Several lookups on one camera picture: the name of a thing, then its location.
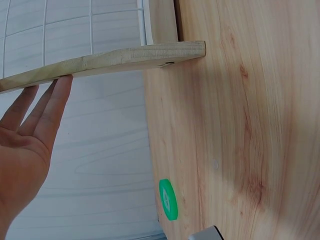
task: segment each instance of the wood grain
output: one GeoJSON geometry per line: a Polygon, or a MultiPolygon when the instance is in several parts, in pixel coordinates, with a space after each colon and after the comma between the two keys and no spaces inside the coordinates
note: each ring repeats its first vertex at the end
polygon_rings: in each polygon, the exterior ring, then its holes
{"type": "Polygon", "coordinates": [[[145,72],[155,183],[169,240],[320,239],[320,1],[180,0],[205,58],[145,72]]]}
{"type": "Polygon", "coordinates": [[[0,93],[47,83],[63,75],[85,77],[132,70],[162,68],[203,57],[203,41],[146,45],[77,57],[0,79],[0,93]]]}
{"type": "Polygon", "coordinates": [[[143,0],[146,44],[178,41],[174,0],[143,0]]]}

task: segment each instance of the white floor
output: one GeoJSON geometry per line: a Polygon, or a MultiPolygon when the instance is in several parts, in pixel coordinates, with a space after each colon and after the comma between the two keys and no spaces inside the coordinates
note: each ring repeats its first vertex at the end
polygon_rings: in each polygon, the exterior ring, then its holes
{"type": "MultiPolygon", "coordinates": [[[[45,0],[11,0],[4,75],[41,67],[43,56],[45,64],[51,64],[90,54],[90,18],[81,17],[89,14],[89,2],[48,0],[46,21],[56,23],[45,28],[43,55],[45,0]]],[[[0,34],[7,7],[8,0],[0,1],[0,34]]],[[[92,0],[93,14],[136,7],[136,0],[92,0]]],[[[140,45],[136,11],[94,15],[92,28],[94,53],[140,45]]],[[[47,87],[40,87],[37,99],[47,87]]],[[[19,92],[0,95],[0,116],[19,92]]],[[[156,235],[162,230],[154,191],[142,73],[79,78],[63,115],[48,178],[16,218],[7,239],[128,240],[156,235]]]]}

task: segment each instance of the finger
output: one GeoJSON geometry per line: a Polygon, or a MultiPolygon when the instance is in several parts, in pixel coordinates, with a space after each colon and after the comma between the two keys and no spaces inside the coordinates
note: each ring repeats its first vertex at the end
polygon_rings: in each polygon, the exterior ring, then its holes
{"type": "Polygon", "coordinates": [[[42,113],[44,112],[47,106],[47,103],[49,102],[49,99],[51,97],[51,94],[55,88],[56,82],[57,81],[53,81],[49,86],[49,88],[41,96],[40,100],[35,105],[30,115],[26,118],[26,120],[22,123],[22,125],[18,129],[17,131],[18,134],[20,134],[21,136],[32,136],[34,134],[34,131],[39,122],[39,119],[42,113]]]}
{"type": "Polygon", "coordinates": [[[39,86],[25,88],[0,120],[0,127],[16,131],[35,99],[39,86]]]}
{"type": "Polygon", "coordinates": [[[68,101],[73,76],[59,78],[53,89],[42,116],[34,130],[33,136],[39,139],[52,152],[60,121],[68,101]]]}

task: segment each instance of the metal object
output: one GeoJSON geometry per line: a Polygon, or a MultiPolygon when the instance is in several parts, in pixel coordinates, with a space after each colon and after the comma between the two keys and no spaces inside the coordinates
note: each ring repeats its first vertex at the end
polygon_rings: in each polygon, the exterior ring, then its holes
{"type": "Polygon", "coordinates": [[[212,226],[201,232],[191,235],[188,240],[224,240],[217,227],[212,226]]]}

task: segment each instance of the wooden frame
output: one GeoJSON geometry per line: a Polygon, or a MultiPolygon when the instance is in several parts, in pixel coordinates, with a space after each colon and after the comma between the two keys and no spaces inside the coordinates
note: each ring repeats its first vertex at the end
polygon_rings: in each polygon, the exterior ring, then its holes
{"type": "Polygon", "coordinates": [[[146,44],[178,42],[174,0],[143,0],[146,44]]]}
{"type": "Polygon", "coordinates": [[[203,41],[146,45],[77,57],[0,79],[0,93],[47,83],[63,75],[85,77],[105,73],[162,68],[203,57],[203,41]]]}

